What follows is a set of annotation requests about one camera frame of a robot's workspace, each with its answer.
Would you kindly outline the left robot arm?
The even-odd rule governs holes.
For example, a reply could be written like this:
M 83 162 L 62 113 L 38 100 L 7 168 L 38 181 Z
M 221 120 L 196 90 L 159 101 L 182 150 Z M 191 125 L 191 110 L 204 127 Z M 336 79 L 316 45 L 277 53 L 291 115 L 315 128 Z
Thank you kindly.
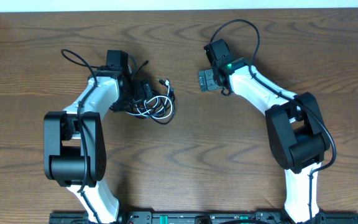
M 53 212 L 50 223 L 127 223 L 128 215 L 104 179 L 107 154 L 102 120 L 108 111 L 128 111 L 139 96 L 129 54 L 108 50 L 106 63 L 76 64 L 90 71 L 81 95 L 64 110 L 44 117 L 44 172 L 68 189 L 84 212 Z

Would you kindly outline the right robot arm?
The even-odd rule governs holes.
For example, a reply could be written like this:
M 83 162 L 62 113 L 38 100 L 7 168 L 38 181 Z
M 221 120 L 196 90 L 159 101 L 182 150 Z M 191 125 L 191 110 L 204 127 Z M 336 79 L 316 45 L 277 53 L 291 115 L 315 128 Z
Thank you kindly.
M 204 52 L 211 69 L 198 74 L 201 91 L 239 95 L 265 116 L 270 150 L 285 171 L 285 212 L 293 223 L 315 222 L 316 176 L 332 142 L 316 98 L 274 84 L 249 60 L 234 58 L 222 39 L 205 45 Z

